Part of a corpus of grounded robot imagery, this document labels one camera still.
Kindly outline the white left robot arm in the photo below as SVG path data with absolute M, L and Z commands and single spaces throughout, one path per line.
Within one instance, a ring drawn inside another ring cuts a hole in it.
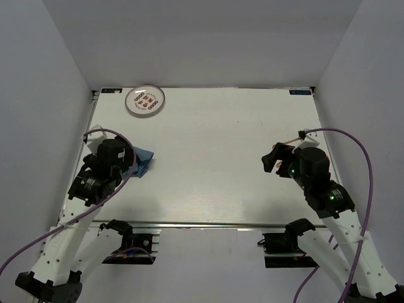
M 127 181 L 135 163 L 133 147 L 124 139 L 103 138 L 89 146 L 90 154 L 68 190 L 68 202 L 57 227 L 46 237 L 44 250 L 15 285 L 41 302 L 76 302 L 87 276 L 116 251 L 133 246 L 130 224 L 112 220 L 84 250 L 80 245 L 102 203 Z

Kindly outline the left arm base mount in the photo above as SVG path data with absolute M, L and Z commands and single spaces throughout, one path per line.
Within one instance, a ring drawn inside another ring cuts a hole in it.
M 160 230 L 157 229 L 134 228 L 103 264 L 152 265 L 157 258 L 159 236 Z

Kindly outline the blue cloth placemat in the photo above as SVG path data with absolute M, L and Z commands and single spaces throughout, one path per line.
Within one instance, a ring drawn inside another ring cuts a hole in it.
M 122 178 L 126 178 L 132 171 L 131 177 L 142 178 L 148 171 L 154 153 L 138 147 L 126 148 L 124 162 L 121 167 Z

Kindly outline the white plate with red characters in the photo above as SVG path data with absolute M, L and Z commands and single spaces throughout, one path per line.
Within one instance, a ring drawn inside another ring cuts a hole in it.
M 126 110 L 137 117 L 150 117 L 159 113 L 165 105 L 163 90 L 154 85 L 131 88 L 124 99 Z

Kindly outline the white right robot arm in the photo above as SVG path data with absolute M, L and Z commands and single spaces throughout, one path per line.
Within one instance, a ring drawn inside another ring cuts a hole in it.
M 261 160 L 265 172 L 280 163 L 276 174 L 297 183 L 331 232 L 339 252 L 306 218 L 286 225 L 285 243 L 291 251 L 307 253 L 323 269 L 341 291 L 341 302 L 403 302 L 403 286 L 381 262 L 347 190 L 332 180 L 325 152 L 317 146 L 301 149 L 277 143 Z

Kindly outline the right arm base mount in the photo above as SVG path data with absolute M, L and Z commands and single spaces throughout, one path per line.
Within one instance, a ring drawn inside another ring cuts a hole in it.
M 263 248 L 265 268 L 315 268 L 316 262 L 285 236 L 265 233 L 257 245 Z

